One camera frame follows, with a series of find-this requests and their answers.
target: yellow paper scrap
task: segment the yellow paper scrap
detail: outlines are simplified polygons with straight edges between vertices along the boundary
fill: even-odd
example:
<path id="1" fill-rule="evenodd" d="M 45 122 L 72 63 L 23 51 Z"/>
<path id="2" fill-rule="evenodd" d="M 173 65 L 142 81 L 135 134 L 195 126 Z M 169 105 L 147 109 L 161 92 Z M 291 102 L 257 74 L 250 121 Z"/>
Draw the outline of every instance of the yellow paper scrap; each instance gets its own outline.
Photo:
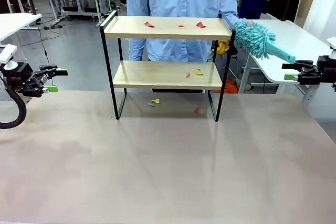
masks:
<path id="1" fill-rule="evenodd" d="M 204 75 L 201 71 L 199 71 L 199 70 L 196 70 L 196 73 L 195 73 L 197 76 L 202 76 L 202 75 Z"/>

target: blue pants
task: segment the blue pants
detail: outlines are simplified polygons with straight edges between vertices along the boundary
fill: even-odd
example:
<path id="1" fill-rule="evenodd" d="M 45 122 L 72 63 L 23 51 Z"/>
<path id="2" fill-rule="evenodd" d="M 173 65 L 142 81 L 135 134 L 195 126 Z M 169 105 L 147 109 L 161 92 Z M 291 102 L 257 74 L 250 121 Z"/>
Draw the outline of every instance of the blue pants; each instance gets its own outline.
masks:
<path id="1" fill-rule="evenodd" d="M 243 0 L 239 18 L 259 19 L 264 11 L 266 0 Z"/>

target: computer monitor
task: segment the computer monitor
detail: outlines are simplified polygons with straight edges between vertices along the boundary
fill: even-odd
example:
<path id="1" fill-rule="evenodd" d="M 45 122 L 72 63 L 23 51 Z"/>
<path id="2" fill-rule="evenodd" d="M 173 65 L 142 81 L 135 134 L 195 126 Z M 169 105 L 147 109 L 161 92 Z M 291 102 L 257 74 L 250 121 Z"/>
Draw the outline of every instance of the computer monitor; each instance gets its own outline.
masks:
<path id="1" fill-rule="evenodd" d="M 269 0 L 267 13 L 277 19 L 282 19 L 288 1 L 289 0 Z M 301 0 L 291 0 L 285 20 L 295 21 L 300 1 Z"/>

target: wooden shelf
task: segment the wooden shelf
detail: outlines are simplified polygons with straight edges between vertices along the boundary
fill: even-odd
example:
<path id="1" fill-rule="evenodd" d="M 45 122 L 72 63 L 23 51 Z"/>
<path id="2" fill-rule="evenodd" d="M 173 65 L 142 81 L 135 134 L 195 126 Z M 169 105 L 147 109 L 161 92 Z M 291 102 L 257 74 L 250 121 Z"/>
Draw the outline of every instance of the wooden shelf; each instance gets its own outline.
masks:
<path id="1" fill-rule="evenodd" d="M 145 22 L 154 28 L 144 26 Z M 196 26 L 202 22 L 205 28 Z M 106 27 L 107 38 L 230 40 L 231 31 L 221 18 L 116 16 Z"/>
<path id="2" fill-rule="evenodd" d="M 200 68 L 203 76 L 195 74 Z M 220 89 L 222 81 L 214 63 L 172 61 L 120 62 L 113 78 L 115 88 Z"/>

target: black metal frame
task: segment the black metal frame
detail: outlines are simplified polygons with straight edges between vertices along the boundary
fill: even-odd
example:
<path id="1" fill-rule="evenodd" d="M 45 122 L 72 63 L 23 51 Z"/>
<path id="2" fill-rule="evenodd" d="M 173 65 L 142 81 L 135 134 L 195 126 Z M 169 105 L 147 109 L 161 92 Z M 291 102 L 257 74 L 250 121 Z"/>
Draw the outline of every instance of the black metal frame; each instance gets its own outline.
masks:
<path id="1" fill-rule="evenodd" d="M 116 115 L 115 119 L 119 120 L 120 116 L 121 116 L 121 112 L 122 109 L 124 107 L 124 103 L 125 103 L 125 99 L 126 99 L 126 95 L 127 95 L 127 89 L 124 88 L 124 96 L 121 100 L 120 106 L 118 108 L 117 106 L 117 100 L 116 100 L 116 93 L 114 92 L 114 85 L 113 85 L 113 77 L 112 77 L 112 72 L 111 72 L 111 65 L 110 65 L 110 59 L 109 59 L 109 53 L 108 53 L 108 49 L 107 49 L 107 44 L 106 44 L 106 37 L 105 37 L 105 28 L 110 24 L 110 22 L 112 21 L 112 19 L 114 17 L 116 17 L 118 15 L 117 11 L 114 10 L 105 20 L 103 23 L 101 23 L 100 25 L 100 35 L 101 35 L 101 40 L 103 43 L 103 49 L 104 49 L 104 55 L 105 55 L 105 62 L 106 62 L 106 68 L 107 68 L 107 74 L 109 77 L 109 82 L 110 82 L 110 89 L 111 89 L 111 95 L 112 95 L 112 101 L 113 101 L 113 108 L 114 108 L 114 113 Z M 231 56 L 232 56 L 232 48 L 234 47 L 234 41 L 235 41 L 235 37 L 236 37 L 236 28 L 235 26 L 227 19 L 227 17 L 224 15 L 223 16 L 225 21 L 229 24 L 231 31 L 232 31 L 232 35 L 231 35 L 231 39 L 229 41 L 229 46 L 230 49 L 227 51 L 226 55 L 227 55 L 227 60 L 226 60 L 226 65 L 225 65 L 225 70 L 224 70 L 224 76 L 222 79 L 222 88 L 220 89 L 221 93 L 219 95 L 219 103 L 218 103 L 218 108 L 217 111 L 214 108 L 214 103 L 211 97 L 211 90 L 208 90 L 208 97 L 209 97 L 209 101 L 210 101 L 210 106 L 212 109 L 212 113 L 215 119 L 215 122 L 218 122 L 219 119 L 219 114 L 220 114 L 220 109 L 222 108 L 222 101 L 223 101 L 223 95 L 224 95 L 224 90 L 225 90 L 225 83 L 226 83 L 226 79 L 227 79 L 227 75 L 229 72 L 229 66 L 230 66 L 230 61 L 231 61 Z M 123 60 L 122 57 L 122 47 L 121 47 L 121 39 L 118 38 L 118 47 L 119 47 L 119 56 L 120 56 L 120 61 Z M 215 63 L 216 61 L 216 55 L 217 55 L 217 48 L 218 48 L 218 40 L 215 41 L 215 48 L 214 48 L 214 55 L 213 55 L 213 63 Z"/>
<path id="2" fill-rule="evenodd" d="M 111 20 L 118 15 L 117 11 L 114 10 L 105 20 L 101 25 L 99 26 L 100 29 L 100 36 L 101 40 L 103 43 L 103 49 L 104 49 L 104 55 L 105 55 L 105 62 L 106 62 L 106 68 L 107 68 L 107 75 L 109 77 L 109 82 L 110 82 L 110 89 L 111 89 L 111 95 L 112 95 L 112 101 L 113 101 L 113 108 L 114 108 L 114 113 L 116 115 L 115 119 L 119 120 L 121 116 L 122 109 L 124 108 L 125 104 L 125 99 L 127 95 L 127 89 L 124 89 L 124 96 L 121 100 L 119 109 L 117 107 L 117 100 L 116 100 L 116 93 L 114 92 L 114 86 L 113 86 L 113 77 L 112 77 L 112 72 L 111 72 L 111 65 L 110 65 L 110 58 L 109 58 L 109 53 L 107 49 L 107 44 L 106 44 L 106 37 L 104 30 L 105 28 L 110 24 Z M 120 61 L 122 61 L 122 48 L 121 48 L 121 39 L 118 38 L 118 46 L 119 46 L 119 56 L 120 56 Z"/>
<path id="3" fill-rule="evenodd" d="M 218 107 L 217 107 L 217 111 L 215 109 L 214 106 L 214 102 L 212 100 L 211 97 L 211 90 L 208 90 L 208 97 L 209 97 L 209 101 L 210 101 L 210 106 L 211 106 L 211 110 L 212 110 L 212 114 L 214 116 L 215 122 L 218 122 L 219 120 L 219 114 L 220 114 L 220 110 L 222 108 L 222 101 L 223 101 L 223 96 L 224 96 L 224 90 L 225 90 L 225 84 L 226 84 L 226 80 L 227 80 L 227 75 L 229 72 L 229 67 L 230 67 L 230 62 L 231 62 L 231 56 L 232 56 L 232 48 L 234 47 L 234 43 L 235 43 L 235 38 L 236 38 L 236 28 L 235 26 L 230 22 L 230 20 L 228 20 L 228 18 L 224 15 L 224 19 L 225 21 L 228 23 L 228 25 L 231 28 L 231 39 L 229 41 L 229 50 L 226 52 L 226 64 L 225 64 L 225 69 L 224 69 L 224 75 L 223 75 L 223 79 L 222 79 L 222 87 L 221 87 L 221 93 L 219 95 L 219 102 L 218 102 Z M 212 58 L 212 62 L 215 63 L 216 61 L 216 56 L 217 56 L 217 48 L 218 48 L 218 40 L 215 41 L 215 48 L 214 48 L 214 55 Z"/>

